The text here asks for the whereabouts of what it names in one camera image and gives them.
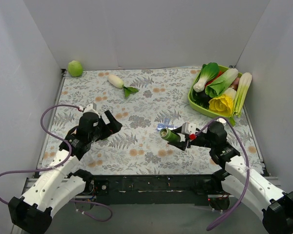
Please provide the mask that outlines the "green pill bottle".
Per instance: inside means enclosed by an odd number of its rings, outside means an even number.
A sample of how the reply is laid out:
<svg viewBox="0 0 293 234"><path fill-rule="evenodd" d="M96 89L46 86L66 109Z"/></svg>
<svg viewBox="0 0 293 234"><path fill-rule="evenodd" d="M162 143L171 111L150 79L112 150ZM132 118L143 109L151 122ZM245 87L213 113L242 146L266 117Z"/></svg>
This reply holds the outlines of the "green pill bottle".
<svg viewBox="0 0 293 234"><path fill-rule="evenodd" d="M166 140L167 142L174 143L174 142L181 141L181 137L177 133L174 133L172 130L170 130L168 128L161 129L159 134L160 134L160 137L163 140Z"/></svg>

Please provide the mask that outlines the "blue pill organizer box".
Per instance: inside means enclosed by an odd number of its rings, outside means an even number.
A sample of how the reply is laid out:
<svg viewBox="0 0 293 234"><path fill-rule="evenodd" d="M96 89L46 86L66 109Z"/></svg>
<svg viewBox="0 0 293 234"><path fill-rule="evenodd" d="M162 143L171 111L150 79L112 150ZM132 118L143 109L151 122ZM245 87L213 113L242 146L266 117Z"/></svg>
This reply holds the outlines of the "blue pill organizer box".
<svg viewBox="0 0 293 234"><path fill-rule="evenodd" d="M174 130L174 129L177 129L177 126L172 124L170 122L170 119L166 117L166 118L164 118L164 120L162 120L161 123L158 123L156 130L160 131L160 130L165 129L165 128L168 128L170 130Z"/></svg>

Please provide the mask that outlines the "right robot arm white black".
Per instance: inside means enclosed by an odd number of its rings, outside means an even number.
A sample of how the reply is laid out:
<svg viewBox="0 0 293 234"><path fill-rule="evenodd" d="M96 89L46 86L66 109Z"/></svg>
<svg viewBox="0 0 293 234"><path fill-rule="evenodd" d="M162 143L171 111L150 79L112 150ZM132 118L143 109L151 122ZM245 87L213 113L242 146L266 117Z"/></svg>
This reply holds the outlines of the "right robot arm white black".
<svg viewBox="0 0 293 234"><path fill-rule="evenodd" d="M227 192L250 208L262 221L270 234L293 233L293 192L287 193L251 168L247 155L240 153L227 141L224 125L210 121L202 130L193 123L160 131L162 139L180 150L191 146L210 148L209 155L221 167L213 174L212 190L217 194Z"/></svg>

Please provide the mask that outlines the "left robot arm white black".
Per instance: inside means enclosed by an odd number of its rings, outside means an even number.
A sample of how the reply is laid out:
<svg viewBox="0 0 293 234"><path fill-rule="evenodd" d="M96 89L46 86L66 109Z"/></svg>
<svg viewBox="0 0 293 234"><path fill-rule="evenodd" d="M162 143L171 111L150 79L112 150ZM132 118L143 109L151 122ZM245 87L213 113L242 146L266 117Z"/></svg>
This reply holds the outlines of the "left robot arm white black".
<svg viewBox="0 0 293 234"><path fill-rule="evenodd" d="M119 132L122 124L110 111L104 112L105 123L98 113L84 111L78 126L72 128L59 146L50 170L43 172L37 181L20 197L8 203L11 221L30 234L43 234L53 216L76 195L89 195L95 185L93 175L85 170L71 172L90 150L93 142L104 140Z"/></svg>

